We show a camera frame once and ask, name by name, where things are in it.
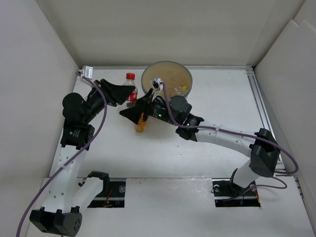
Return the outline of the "yellow cap orange label bottle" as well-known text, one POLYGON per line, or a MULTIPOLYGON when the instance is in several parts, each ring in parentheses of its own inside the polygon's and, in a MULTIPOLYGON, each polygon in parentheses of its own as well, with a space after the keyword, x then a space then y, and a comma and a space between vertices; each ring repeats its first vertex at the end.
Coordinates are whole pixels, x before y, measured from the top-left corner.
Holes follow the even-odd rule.
POLYGON ((187 86, 179 86, 174 88, 172 95, 173 96, 182 96, 182 97, 186 97, 187 93, 189 92, 189 87, 187 86))

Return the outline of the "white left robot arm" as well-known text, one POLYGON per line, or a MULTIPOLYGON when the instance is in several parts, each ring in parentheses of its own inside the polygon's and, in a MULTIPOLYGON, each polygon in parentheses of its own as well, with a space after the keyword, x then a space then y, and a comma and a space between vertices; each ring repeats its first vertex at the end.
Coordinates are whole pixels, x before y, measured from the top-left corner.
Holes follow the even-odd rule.
POLYGON ((41 232, 75 237, 82 224, 82 214, 97 195, 110 191, 107 173, 92 172, 77 190, 80 166, 101 129, 90 123, 108 106, 123 104, 135 90, 133 85, 114 85, 105 79, 91 83, 86 98, 78 93, 66 95, 62 101, 65 118, 61 136, 61 150, 55 173, 45 184, 48 194, 39 209, 31 211, 29 220, 41 232))

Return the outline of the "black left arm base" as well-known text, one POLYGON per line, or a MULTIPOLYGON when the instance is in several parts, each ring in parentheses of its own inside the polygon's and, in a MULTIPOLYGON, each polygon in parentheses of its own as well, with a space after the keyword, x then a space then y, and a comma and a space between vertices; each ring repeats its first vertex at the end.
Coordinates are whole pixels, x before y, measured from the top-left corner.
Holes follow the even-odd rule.
POLYGON ((98 194, 88 208, 124 208, 125 179, 111 179, 107 191, 98 194))

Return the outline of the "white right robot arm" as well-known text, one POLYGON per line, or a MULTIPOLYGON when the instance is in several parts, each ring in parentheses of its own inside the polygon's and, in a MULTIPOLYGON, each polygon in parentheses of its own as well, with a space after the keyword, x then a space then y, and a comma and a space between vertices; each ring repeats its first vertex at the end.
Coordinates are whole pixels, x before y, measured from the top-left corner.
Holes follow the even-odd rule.
POLYGON ((219 145, 248 157, 248 161, 235 169, 223 185, 223 191, 229 197, 242 195, 259 177, 274 176, 280 150, 274 147, 276 141, 270 131, 261 128, 250 137, 241 132, 225 133, 218 126, 191 114, 191 109, 182 96, 176 95, 166 101, 161 96, 154 97, 149 91, 119 114, 136 125, 145 125, 148 117, 153 117, 177 126, 176 133, 185 140, 219 145))

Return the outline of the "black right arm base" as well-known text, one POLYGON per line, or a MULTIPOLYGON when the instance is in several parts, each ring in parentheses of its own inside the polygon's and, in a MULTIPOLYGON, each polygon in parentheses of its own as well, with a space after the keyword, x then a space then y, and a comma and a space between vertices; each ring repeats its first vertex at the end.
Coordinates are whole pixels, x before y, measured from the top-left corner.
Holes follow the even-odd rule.
POLYGON ((211 193, 216 207, 261 207, 256 189, 241 188, 229 179, 213 179, 211 193))

